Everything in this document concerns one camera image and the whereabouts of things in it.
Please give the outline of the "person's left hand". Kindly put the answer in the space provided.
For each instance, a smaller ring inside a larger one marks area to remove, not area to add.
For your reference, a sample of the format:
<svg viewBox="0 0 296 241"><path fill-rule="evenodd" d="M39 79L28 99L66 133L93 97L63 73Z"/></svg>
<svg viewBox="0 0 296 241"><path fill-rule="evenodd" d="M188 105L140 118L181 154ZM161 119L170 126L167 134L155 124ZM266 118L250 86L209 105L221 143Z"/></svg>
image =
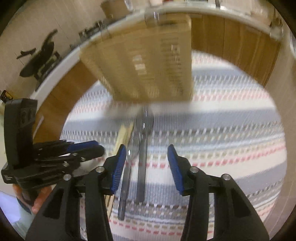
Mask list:
<svg viewBox="0 0 296 241"><path fill-rule="evenodd" d="M39 192L39 195L34 200L34 203L32 205L29 205L23 199L22 189L20 186L13 184L13 191L14 191L18 201L21 202L21 204L23 204L26 208L28 208L32 214L37 214L38 211L40 210L41 206L43 205L43 203L46 201L47 197L52 192L52 187L48 186L48 187L42 188Z"/></svg>

